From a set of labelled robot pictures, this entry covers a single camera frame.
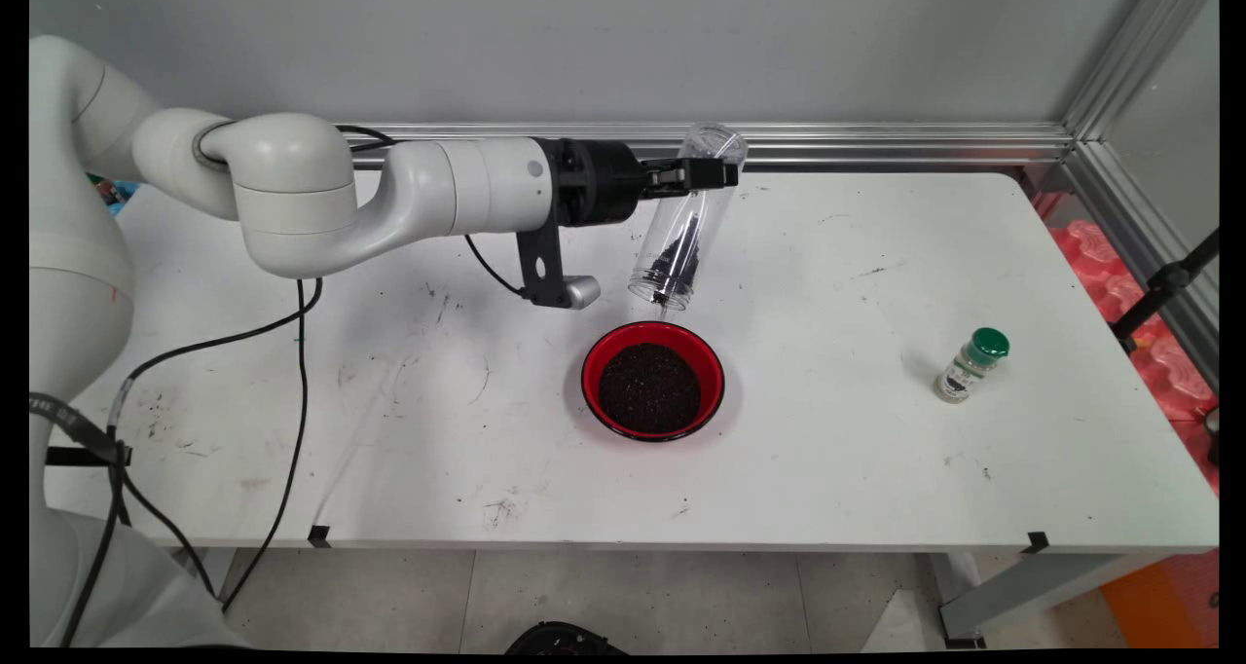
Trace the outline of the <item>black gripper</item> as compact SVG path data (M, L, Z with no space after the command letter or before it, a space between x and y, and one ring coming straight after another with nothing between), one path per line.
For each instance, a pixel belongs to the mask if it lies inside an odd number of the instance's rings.
M561 228L628 221L640 201L688 197L739 184L739 168L721 158L635 159L622 141L545 140Z

